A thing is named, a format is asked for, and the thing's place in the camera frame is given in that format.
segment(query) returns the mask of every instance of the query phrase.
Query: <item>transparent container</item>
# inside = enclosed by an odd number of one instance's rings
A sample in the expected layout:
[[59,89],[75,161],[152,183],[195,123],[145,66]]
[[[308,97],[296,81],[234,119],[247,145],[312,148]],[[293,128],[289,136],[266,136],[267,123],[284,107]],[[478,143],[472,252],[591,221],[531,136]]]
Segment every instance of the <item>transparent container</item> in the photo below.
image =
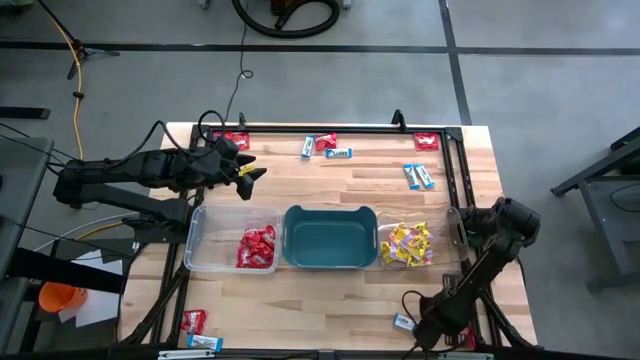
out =
[[[267,269],[237,268],[238,246],[245,230],[276,231],[273,263]],[[282,214],[278,209],[257,206],[202,205],[193,211],[184,264],[191,271],[268,274],[278,266],[282,244]]]
[[385,262],[382,253],[379,256],[380,265],[385,269],[420,269],[432,265],[459,263],[468,258],[469,248],[464,240],[458,241],[452,237],[447,224],[447,210],[434,209],[419,212],[383,212],[378,215],[378,241],[389,241],[391,232],[401,223],[407,228],[419,223],[427,223],[427,229],[432,235],[429,240],[432,250],[431,262],[422,266],[408,267],[400,261]]

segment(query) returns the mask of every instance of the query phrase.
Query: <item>blue bin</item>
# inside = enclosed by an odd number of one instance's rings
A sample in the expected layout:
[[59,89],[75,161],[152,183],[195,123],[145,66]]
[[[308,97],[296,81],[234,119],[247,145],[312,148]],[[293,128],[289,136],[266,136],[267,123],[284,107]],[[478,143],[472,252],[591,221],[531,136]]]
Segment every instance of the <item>blue bin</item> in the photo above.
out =
[[282,256],[302,268],[364,268],[378,257],[378,222],[371,208],[304,210],[284,216]]

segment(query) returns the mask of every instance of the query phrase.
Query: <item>concrete floor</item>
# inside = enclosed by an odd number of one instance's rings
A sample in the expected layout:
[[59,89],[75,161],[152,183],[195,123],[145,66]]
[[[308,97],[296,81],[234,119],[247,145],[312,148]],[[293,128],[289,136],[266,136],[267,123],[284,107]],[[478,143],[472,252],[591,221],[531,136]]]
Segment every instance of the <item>concrete floor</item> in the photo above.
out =
[[[266,1],[251,1],[251,13],[267,22]],[[238,44],[242,34],[223,0],[214,0],[207,12],[195,0],[51,0],[50,6],[87,42]],[[449,6],[459,46],[640,47],[640,3],[634,0],[457,0]],[[321,6],[308,5],[291,25],[324,14]],[[0,18],[0,38],[60,41],[38,7]],[[437,0],[354,0],[351,12],[318,37],[283,42],[249,31],[247,43],[443,46],[445,39]],[[69,53],[0,54],[0,103],[52,110],[44,122],[3,122],[52,137],[59,149],[76,154],[76,84],[65,79]],[[195,121],[205,109],[223,109],[238,60],[237,53],[224,52],[125,52],[91,60],[83,68],[87,97],[80,115],[85,156],[123,156],[157,119]],[[539,343],[551,350],[637,358],[638,287],[587,292],[585,281],[608,271],[608,253],[579,194],[557,199],[548,189],[638,126],[640,57],[461,56],[460,62],[472,122],[490,127],[505,193],[543,216],[537,243],[521,255]],[[232,117],[242,111],[256,121],[386,123],[401,108],[411,123],[460,124],[446,55],[247,53],[245,67],[255,77],[242,81]],[[157,133],[148,146],[159,143]],[[47,175],[31,226],[62,233],[122,212],[105,205],[73,211],[55,202],[53,185]],[[22,245],[33,248],[46,240],[25,233]],[[99,343],[112,330],[86,331],[91,336],[85,338],[94,339],[88,341]],[[74,347],[73,332],[57,333],[45,344]]]

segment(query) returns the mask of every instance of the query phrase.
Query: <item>wooden tabletop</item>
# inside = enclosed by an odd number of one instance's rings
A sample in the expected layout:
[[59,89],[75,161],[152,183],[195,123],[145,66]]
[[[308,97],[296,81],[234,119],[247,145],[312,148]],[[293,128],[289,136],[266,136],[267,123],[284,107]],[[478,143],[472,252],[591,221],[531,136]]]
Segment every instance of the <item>wooden tabletop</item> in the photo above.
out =
[[[170,123],[175,139],[187,147],[191,123]],[[489,129],[462,127],[476,203],[489,207],[502,195]],[[205,204],[263,205],[283,214],[294,205],[312,209],[357,209],[380,212],[424,212],[436,237],[447,237],[445,212],[450,206],[441,151],[416,152],[411,135],[338,134],[341,148],[353,158],[327,160],[314,155],[300,159],[300,134],[250,134],[255,165],[268,172],[243,202],[235,185],[207,192]],[[168,139],[163,147],[172,147]],[[451,147],[457,179],[459,163]],[[435,189],[410,191],[402,171],[405,163],[422,163],[436,182]],[[168,190],[151,196],[174,197]],[[464,197],[460,203],[465,204]],[[125,337],[143,319],[158,296],[167,246],[147,246],[134,262],[123,295],[119,336]],[[459,272],[459,264],[434,265],[421,270],[309,271],[292,268],[281,259],[269,275],[192,273],[185,309],[206,309],[204,335],[224,338],[226,348],[407,350],[412,337],[392,326],[402,313],[401,295],[417,290],[433,295],[442,288],[442,274]],[[509,264],[493,283],[493,294],[525,339],[536,343],[523,283],[516,263]],[[408,296],[409,310],[418,316],[417,297]],[[173,300],[167,314],[173,314]],[[486,315],[479,306],[481,329],[489,340]],[[163,338],[172,316],[165,318]],[[436,347],[442,348],[442,342]]]

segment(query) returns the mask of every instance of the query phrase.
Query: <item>orange bucket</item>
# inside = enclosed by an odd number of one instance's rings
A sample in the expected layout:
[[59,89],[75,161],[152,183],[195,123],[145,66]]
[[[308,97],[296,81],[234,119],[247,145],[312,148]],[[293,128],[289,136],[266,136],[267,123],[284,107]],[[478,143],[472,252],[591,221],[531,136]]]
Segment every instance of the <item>orange bucket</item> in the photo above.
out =
[[38,296],[42,310],[52,313],[78,308],[85,301],[87,301],[87,289],[52,282],[45,283]]

